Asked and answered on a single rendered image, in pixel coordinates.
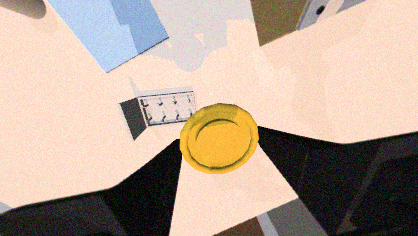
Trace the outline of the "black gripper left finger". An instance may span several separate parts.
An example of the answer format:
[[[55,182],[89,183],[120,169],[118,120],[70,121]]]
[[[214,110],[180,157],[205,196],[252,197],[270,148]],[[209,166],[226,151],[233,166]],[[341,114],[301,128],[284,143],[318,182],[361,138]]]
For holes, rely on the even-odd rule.
[[[22,205],[0,214],[1,236],[169,236],[182,153],[175,139],[110,188]]]

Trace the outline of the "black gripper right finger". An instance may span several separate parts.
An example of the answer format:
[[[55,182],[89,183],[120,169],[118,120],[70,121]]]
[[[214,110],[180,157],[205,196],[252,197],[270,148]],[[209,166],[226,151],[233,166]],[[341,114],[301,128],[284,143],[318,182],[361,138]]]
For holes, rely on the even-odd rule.
[[[351,222],[379,165],[418,154],[418,131],[335,143],[258,126],[258,144],[328,236]]]

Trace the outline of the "light blue flat mat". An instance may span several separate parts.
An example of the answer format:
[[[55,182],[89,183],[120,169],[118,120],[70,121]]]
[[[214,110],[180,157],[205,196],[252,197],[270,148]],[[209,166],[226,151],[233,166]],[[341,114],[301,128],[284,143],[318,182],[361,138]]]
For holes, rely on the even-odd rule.
[[[169,38],[149,0],[47,0],[105,73]]]

